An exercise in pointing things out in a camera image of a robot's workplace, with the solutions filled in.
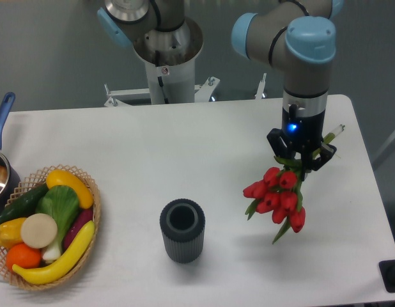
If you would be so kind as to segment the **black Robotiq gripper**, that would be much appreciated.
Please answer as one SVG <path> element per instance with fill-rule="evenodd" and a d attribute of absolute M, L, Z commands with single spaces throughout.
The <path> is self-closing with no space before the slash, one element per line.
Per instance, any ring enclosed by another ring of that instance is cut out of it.
<path fill-rule="evenodd" d="M 289 112 L 283 109 L 282 129 L 273 128 L 267 134 L 275 156 L 294 159 L 296 153 L 301 155 L 301 181 L 306 179 L 308 173 L 318 171 L 328 163 L 337 152 L 335 146 L 321 144 L 324 117 L 323 111 L 314 116 L 291 119 Z"/>

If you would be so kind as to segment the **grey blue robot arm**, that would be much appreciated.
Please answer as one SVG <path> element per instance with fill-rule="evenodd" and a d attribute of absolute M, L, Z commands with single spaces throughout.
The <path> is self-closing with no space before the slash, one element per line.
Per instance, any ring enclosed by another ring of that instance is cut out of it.
<path fill-rule="evenodd" d="M 284 74 L 282 125 L 267 138 L 277 157 L 300 157 L 301 177 L 336 152 L 322 128 L 336 55 L 331 19 L 342 7 L 342 1 L 281 1 L 268 14 L 243 14 L 231 32 L 235 52 Z M 143 60 L 153 104 L 195 101 L 203 34 L 183 1 L 105 1 L 97 17 L 111 40 Z"/>

